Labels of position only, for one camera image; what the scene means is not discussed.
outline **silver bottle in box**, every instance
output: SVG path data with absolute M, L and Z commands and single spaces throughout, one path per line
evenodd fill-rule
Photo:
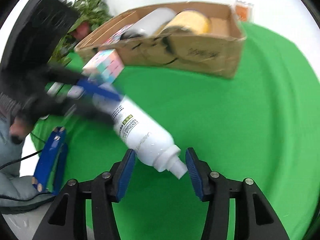
M 148 37 L 170 22 L 177 13 L 169 8 L 158 8 L 133 24 L 121 35 L 121 40 Z

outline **yellow can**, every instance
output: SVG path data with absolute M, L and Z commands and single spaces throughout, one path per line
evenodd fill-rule
M 208 33 L 211 22 L 201 12 L 185 10 L 178 13 L 161 31 L 164 33 L 192 32 L 195 35 Z

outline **white object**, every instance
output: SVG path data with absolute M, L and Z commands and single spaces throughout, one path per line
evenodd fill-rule
M 111 114 L 115 132 L 129 148 L 135 150 L 142 163 L 159 172 L 168 170 L 178 179 L 187 172 L 186 165 L 178 157 L 181 150 L 174 144 L 171 134 L 127 96 L 120 103 L 112 103 L 94 95 L 93 103 Z

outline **cardboard box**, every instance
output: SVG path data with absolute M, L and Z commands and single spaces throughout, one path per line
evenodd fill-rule
M 211 32 L 200 36 L 191 33 L 159 34 L 103 46 L 115 32 L 159 7 L 168 7 L 177 13 L 188 8 L 196 9 L 210 19 Z M 87 61 L 97 50 L 116 49 L 125 65 L 163 66 L 232 78 L 245 39 L 229 5 L 178 2 L 139 7 L 113 17 L 79 42 L 75 51 Z
M 115 49 L 101 50 L 82 68 L 90 78 L 99 77 L 103 83 L 112 83 L 123 70 L 124 65 Z

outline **green surface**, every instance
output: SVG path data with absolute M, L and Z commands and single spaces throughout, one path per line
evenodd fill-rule
M 248 39 L 233 80 L 126 67 L 115 84 L 172 134 L 183 161 L 184 151 L 193 147 L 225 177 L 253 178 L 290 239 L 300 240 L 320 189 L 319 82 L 293 43 L 259 26 L 244 28 Z M 71 67 L 81 65 L 71 62 Z M 35 134 L 46 138 L 60 123 L 53 116 L 40 120 Z M 115 133 L 100 124 L 72 117 L 66 128 L 70 151 L 65 181 L 93 179 L 126 151 Z M 140 161 L 126 196 L 113 207 L 122 240 L 200 239 L 207 211 L 188 175 L 177 180 Z M 92 226 L 89 205 L 87 214 Z

